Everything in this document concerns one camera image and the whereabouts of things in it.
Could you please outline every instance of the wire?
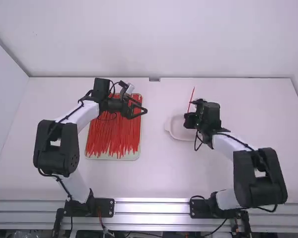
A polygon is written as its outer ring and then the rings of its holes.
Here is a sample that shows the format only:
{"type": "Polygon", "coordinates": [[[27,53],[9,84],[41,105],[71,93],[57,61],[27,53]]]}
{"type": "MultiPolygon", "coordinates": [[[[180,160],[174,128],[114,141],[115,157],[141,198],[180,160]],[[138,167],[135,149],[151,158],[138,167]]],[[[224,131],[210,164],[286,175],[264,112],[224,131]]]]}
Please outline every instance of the wire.
{"type": "Polygon", "coordinates": [[[203,237],[208,237],[208,236],[210,236],[210,235],[212,235],[212,234],[214,234],[215,232],[217,232],[223,225],[224,225],[224,223],[227,221],[227,218],[226,219],[224,219],[224,221],[214,230],[214,231],[212,231],[211,233],[208,233],[208,234],[206,234],[206,235],[204,235],[203,237]]]}
{"type": "Polygon", "coordinates": [[[125,235],[125,237],[124,237],[124,238],[127,238],[127,237],[130,235],[130,233],[131,233],[131,232],[129,232],[127,235],[125,235]]]}
{"type": "Polygon", "coordinates": [[[116,94],[116,88],[115,88],[115,85],[118,84],[119,82],[116,82],[114,83],[112,80],[109,80],[113,85],[111,86],[111,88],[109,89],[109,92],[111,93],[111,90],[114,88],[114,93],[112,94],[111,97],[108,97],[108,98],[113,98],[116,94]]]}
{"type": "Polygon", "coordinates": [[[156,235],[156,234],[150,234],[150,233],[145,233],[145,232],[130,232],[130,233],[142,234],[142,235],[153,236],[153,237],[160,237],[160,238],[163,237],[163,236],[159,236],[159,235],[156,235]]]}
{"type": "MultiPolygon", "coordinates": [[[[242,144],[244,147],[246,147],[246,148],[249,149],[250,151],[255,152],[255,150],[254,150],[252,147],[250,147],[248,144],[246,144],[246,143],[240,141],[239,139],[235,138],[234,136],[231,136],[231,135],[229,135],[229,134],[225,134],[225,133],[216,133],[215,135],[224,135],[224,136],[226,136],[226,137],[228,137],[228,138],[231,138],[231,139],[235,140],[236,142],[242,144]]],[[[263,157],[260,156],[258,153],[256,153],[256,156],[259,158],[260,162],[264,165],[264,167],[265,167],[265,171],[266,171],[266,173],[268,174],[268,177],[270,178],[270,180],[272,181],[272,184],[275,185],[276,183],[275,183],[275,181],[273,180],[273,177],[272,177],[271,172],[270,172],[270,170],[269,170],[269,168],[268,168],[268,165],[267,165],[266,162],[264,161],[263,157]]],[[[274,208],[273,208],[272,210],[269,210],[269,209],[266,209],[266,208],[263,208],[263,207],[255,207],[255,208],[258,208],[258,209],[263,210],[263,211],[265,211],[265,212],[274,213],[274,212],[276,211],[277,207],[278,207],[278,204],[277,204],[277,200],[278,200],[278,199],[277,199],[277,195],[276,195],[276,193],[275,193],[275,200],[276,200],[276,201],[275,201],[276,203],[275,203],[274,208]]]]}
{"type": "Polygon", "coordinates": [[[117,118],[117,113],[116,113],[116,112],[114,112],[114,113],[110,113],[110,114],[115,114],[115,116],[114,116],[113,118],[111,118],[111,119],[100,119],[99,117],[100,117],[101,115],[99,115],[99,116],[97,117],[97,120],[109,121],[109,120],[114,120],[114,119],[117,118]]]}
{"type": "Polygon", "coordinates": [[[198,151],[199,150],[199,148],[201,147],[201,145],[203,145],[203,140],[198,136],[198,130],[197,130],[197,132],[195,133],[195,139],[194,139],[194,150],[195,151],[198,151]],[[198,146],[198,148],[197,148],[197,139],[199,139],[200,140],[200,145],[198,146]]]}

